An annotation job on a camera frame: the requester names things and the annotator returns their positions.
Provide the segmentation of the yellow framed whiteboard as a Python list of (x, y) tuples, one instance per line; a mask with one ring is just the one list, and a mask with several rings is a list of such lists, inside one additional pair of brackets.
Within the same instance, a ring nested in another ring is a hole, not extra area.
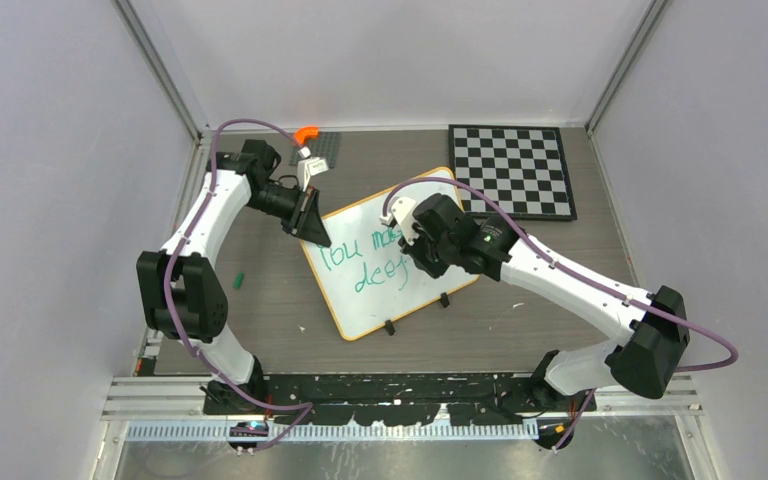
[(329, 247), (301, 246), (340, 336), (354, 341), (478, 280), (458, 267), (438, 279), (400, 253), (399, 228), (380, 223), (388, 189), (327, 214)]

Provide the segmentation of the green marker cap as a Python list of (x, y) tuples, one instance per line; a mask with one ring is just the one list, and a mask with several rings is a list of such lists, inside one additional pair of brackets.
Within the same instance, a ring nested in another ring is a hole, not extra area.
[(245, 275), (244, 275), (243, 272), (240, 272), (240, 273), (237, 274), (237, 276), (235, 277), (234, 283), (233, 283), (233, 288), (235, 290), (239, 290), (241, 288), (241, 286), (243, 284), (243, 281), (244, 281), (244, 278), (245, 278)]

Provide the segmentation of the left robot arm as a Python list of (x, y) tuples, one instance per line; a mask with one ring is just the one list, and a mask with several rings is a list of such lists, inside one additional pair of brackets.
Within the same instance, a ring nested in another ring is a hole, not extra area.
[(241, 210), (279, 220), (300, 240), (328, 247), (319, 211), (320, 192), (309, 173), (285, 185), (272, 175), (280, 154), (263, 140), (247, 140), (238, 153), (211, 152), (202, 189), (176, 233), (136, 262), (149, 329), (185, 347), (212, 378), (204, 387), (205, 411), (253, 414), (267, 409), (267, 381), (260, 360), (246, 350), (227, 321), (229, 301), (214, 264)]

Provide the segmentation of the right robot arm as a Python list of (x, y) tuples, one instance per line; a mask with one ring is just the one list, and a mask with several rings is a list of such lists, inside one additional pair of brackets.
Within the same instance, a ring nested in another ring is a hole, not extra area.
[(449, 196), (435, 193), (421, 202), (392, 201), (383, 224), (399, 227), (402, 253), (432, 278), (458, 267), (536, 293), (576, 314), (605, 334), (605, 341), (573, 351), (551, 350), (526, 381), (527, 401), (556, 410), (586, 390), (619, 385), (648, 399), (660, 399), (689, 344), (689, 331), (648, 312), (653, 306), (683, 317), (682, 296), (669, 287), (651, 294), (611, 280), (541, 243), (520, 236), (499, 214), (484, 220), (465, 213)]

